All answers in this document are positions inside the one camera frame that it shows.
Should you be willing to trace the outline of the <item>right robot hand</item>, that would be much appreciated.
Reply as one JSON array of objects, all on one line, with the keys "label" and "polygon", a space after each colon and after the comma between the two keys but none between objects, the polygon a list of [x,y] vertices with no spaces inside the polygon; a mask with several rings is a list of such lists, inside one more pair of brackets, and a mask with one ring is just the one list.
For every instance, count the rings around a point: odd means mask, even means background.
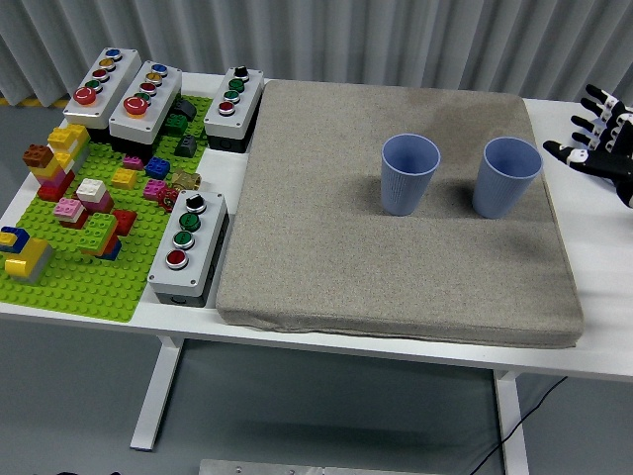
[{"label": "right robot hand", "polygon": [[581,129],[572,133],[580,146],[545,141],[543,148],[578,172],[609,180],[620,201],[632,208],[632,107],[592,84],[586,93],[581,105],[595,118],[571,117]]}]

